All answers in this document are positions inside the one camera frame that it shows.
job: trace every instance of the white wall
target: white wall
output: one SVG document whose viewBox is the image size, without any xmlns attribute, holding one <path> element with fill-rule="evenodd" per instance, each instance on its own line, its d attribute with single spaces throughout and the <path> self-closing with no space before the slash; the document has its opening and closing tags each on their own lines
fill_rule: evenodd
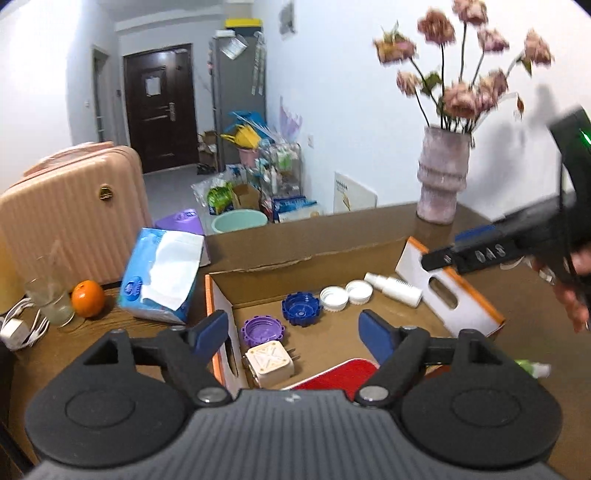
<svg viewBox="0 0 591 480">
<path fill-rule="evenodd" d="M 80 11 L 69 0 L 22 3 L 0 18 L 0 192 L 71 145 L 66 64 Z"/>
<path fill-rule="evenodd" d="M 298 0 L 297 34 L 281 38 L 278 14 L 284 4 L 255 0 L 254 16 L 263 20 L 268 47 L 269 124 L 278 125 L 281 95 L 284 105 L 304 119 L 300 143 L 306 194 L 330 210 L 338 170 L 376 191 L 380 205 L 416 201 L 424 119 L 415 100 L 400 94 L 395 81 L 398 69 L 412 66 L 380 66 L 372 39 L 380 36 L 381 26 L 391 28 L 398 20 L 401 31 L 417 43 L 417 61 L 424 71 L 440 67 L 438 48 L 425 45 L 416 24 L 428 6 L 441 8 L 454 22 L 460 41 L 452 1 L 368 0 L 345 6 L 339 0 Z M 511 74 L 509 87 L 525 102 L 523 122 L 515 122 L 514 104 L 506 102 L 476 132 L 468 187 L 459 199 L 494 218 L 556 191 L 557 153 L 545 124 L 577 104 L 591 109 L 591 66 L 582 52 L 591 20 L 572 0 L 538 0 L 535 8 L 531 0 L 496 0 L 488 7 L 491 27 L 499 28 L 512 48 L 509 54 L 487 57 L 483 72 L 506 69 L 530 27 L 550 43 L 556 57 L 551 69 L 534 68 L 533 80 L 523 69 Z M 469 76 L 480 53 L 475 37 L 469 29 Z M 459 72 L 459 58 L 458 42 L 446 56 L 447 84 Z M 309 134 L 314 136 L 313 149 L 307 145 Z"/>
<path fill-rule="evenodd" d="M 209 40 L 223 25 L 222 17 L 186 21 L 180 19 L 158 27 L 136 28 L 119 36 L 122 56 L 147 50 L 155 50 L 181 44 L 193 45 L 193 82 L 197 129 L 199 132 L 213 129 L 212 94 L 207 69 Z"/>
<path fill-rule="evenodd" d="M 73 144 L 98 141 L 93 85 L 93 55 L 98 48 L 109 56 L 105 68 L 109 77 L 110 111 L 101 112 L 113 128 L 115 143 L 126 143 L 123 100 L 116 95 L 121 90 L 119 77 L 119 39 L 115 24 L 94 0 L 82 0 L 80 18 L 68 52 L 67 104 Z"/>
</svg>

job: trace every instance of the dried flower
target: dried flower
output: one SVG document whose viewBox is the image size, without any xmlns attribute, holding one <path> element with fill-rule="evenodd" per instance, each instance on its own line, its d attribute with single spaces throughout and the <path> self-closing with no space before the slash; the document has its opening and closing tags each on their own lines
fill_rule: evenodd
<svg viewBox="0 0 591 480">
<path fill-rule="evenodd" d="M 501 69 L 491 70 L 488 73 L 488 76 L 493 77 L 494 84 L 492 89 L 495 95 L 498 98 L 500 98 L 509 89 L 509 84 L 507 83 L 507 76 L 505 75 L 505 72 L 503 72 Z"/>
<path fill-rule="evenodd" d="M 443 94 L 443 109 L 452 117 L 474 119 L 478 114 L 476 94 L 467 83 L 452 83 Z"/>
<path fill-rule="evenodd" d="M 482 51 L 487 53 L 502 52 L 509 48 L 509 42 L 503 38 L 496 28 L 492 30 L 481 28 L 478 31 L 478 43 Z"/>
<path fill-rule="evenodd" d="M 498 105 L 498 97 L 487 90 L 478 90 L 476 92 L 476 110 L 480 115 L 482 112 L 492 110 Z"/>
<path fill-rule="evenodd" d="M 410 40 L 392 41 L 374 40 L 379 62 L 382 65 L 405 61 L 414 57 L 417 46 Z"/>
<path fill-rule="evenodd" d="M 475 27 L 488 23 L 486 5 L 482 0 L 454 0 L 453 12 L 460 20 Z"/>
<path fill-rule="evenodd" d="M 456 41 L 456 31 L 441 10 L 430 8 L 427 15 L 418 21 L 417 28 L 425 35 L 426 42 L 445 45 Z"/>
<path fill-rule="evenodd" d="M 523 113 L 525 112 L 525 104 L 519 95 L 517 95 L 517 110 L 515 111 L 515 117 L 519 117 L 523 120 Z"/>
<path fill-rule="evenodd" d="M 550 65 L 554 57 L 550 46 L 532 28 L 525 38 L 525 59 L 536 65 Z"/>
<path fill-rule="evenodd" d="M 414 73 L 399 71 L 396 76 L 396 85 L 407 97 L 416 96 L 417 86 L 420 84 L 421 80 Z"/>
</svg>

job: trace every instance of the white bottle cap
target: white bottle cap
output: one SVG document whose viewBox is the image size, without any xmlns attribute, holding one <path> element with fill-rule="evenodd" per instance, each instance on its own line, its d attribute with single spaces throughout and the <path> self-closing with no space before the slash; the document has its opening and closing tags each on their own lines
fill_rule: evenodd
<svg viewBox="0 0 591 480">
<path fill-rule="evenodd" d="M 533 363 L 531 376 L 534 378 L 548 378 L 552 370 L 552 366 L 548 364 Z"/>
<path fill-rule="evenodd" d="M 349 294 L 341 287 L 326 287 L 320 292 L 320 303 L 329 312 L 340 312 L 349 302 Z"/>
<path fill-rule="evenodd" d="M 349 294 L 349 301 L 353 305 L 363 305 L 369 302 L 374 288 L 363 280 L 353 280 L 347 283 L 345 290 Z"/>
</svg>

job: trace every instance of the human hand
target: human hand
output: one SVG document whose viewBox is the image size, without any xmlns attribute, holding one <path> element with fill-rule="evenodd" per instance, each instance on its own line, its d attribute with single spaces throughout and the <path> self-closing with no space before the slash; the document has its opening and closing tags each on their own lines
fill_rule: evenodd
<svg viewBox="0 0 591 480">
<path fill-rule="evenodd" d="M 575 271 L 579 275 L 591 274 L 591 244 L 586 245 L 578 252 L 571 256 Z M 539 260 L 535 260 L 533 269 L 540 271 L 544 268 L 544 264 Z M 582 332 L 587 328 L 587 321 L 589 320 L 589 309 L 585 304 L 577 298 L 577 292 L 571 285 L 557 283 L 554 287 L 554 294 L 556 299 L 564 305 L 566 313 L 571 322 L 573 322 L 574 331 L 576 333 Z"/>
</svg>

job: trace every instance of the tile floor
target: tile floor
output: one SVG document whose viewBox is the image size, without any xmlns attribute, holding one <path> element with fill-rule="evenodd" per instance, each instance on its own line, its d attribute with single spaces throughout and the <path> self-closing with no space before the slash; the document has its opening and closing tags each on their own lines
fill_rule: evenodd
<svg viewBox="0 0 591 480">
<path fill-rule="evenodd" d="M 208 175 L 197 175 L 195 165 L 185 165 L 169 170 L 160 170 L 144 174 L 148 208 L 152 220 L 156 221 L 167 215 L 187 208 L 195 208 L 209 233 L 209 214 L 195 199 L 191 185 L 206 180 Z"/>
</svg>

